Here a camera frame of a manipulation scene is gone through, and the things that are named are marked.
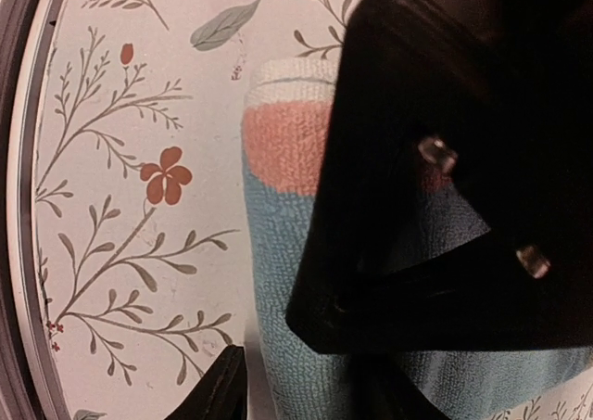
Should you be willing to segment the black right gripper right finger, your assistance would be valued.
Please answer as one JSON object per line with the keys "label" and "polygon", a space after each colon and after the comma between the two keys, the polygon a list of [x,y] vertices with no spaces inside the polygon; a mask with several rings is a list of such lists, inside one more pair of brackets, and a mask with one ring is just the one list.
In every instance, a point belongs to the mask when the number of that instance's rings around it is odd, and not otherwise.
{"label": "black right gripper right finger", "polygon": [[386,356],[351,354],[347,358],[353,419],[448,420]]}

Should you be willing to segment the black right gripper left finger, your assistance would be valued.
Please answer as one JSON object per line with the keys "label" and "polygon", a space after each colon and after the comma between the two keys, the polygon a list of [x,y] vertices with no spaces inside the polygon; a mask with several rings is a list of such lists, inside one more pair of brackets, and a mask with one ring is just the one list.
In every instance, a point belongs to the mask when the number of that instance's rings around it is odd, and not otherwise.
{"label": "black right gripper left finger", "polygon": [[170,420],[247,420],[245,349],[227,346]]}

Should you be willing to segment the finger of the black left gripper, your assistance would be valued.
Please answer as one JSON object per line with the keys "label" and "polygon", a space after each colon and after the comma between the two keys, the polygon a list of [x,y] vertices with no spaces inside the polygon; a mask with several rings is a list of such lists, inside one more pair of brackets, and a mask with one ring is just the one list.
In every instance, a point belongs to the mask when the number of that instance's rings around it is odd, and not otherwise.
{"label": "finger of the black left gripper", "polygon": [[[397,270],[421,164],[487,232]],[[286,310],[321,354],[592,342],[592,0],[360,0]]]}

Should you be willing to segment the blue cartoon print towel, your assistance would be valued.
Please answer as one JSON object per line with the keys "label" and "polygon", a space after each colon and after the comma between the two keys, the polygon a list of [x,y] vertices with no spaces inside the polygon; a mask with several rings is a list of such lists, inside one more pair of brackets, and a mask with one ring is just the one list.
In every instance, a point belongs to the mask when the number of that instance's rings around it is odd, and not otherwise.
{"label": "blue cartoon print towel", "polygon": [[[288,58],[258,68],[242,121],[246,213],[259,346],[280,419],[345,419],[346,362],[307,348],[284,314],[319,178],[337,66]],[[589,349],[413,352],[397,357],[422,394],[451,419],[588,419]]]}

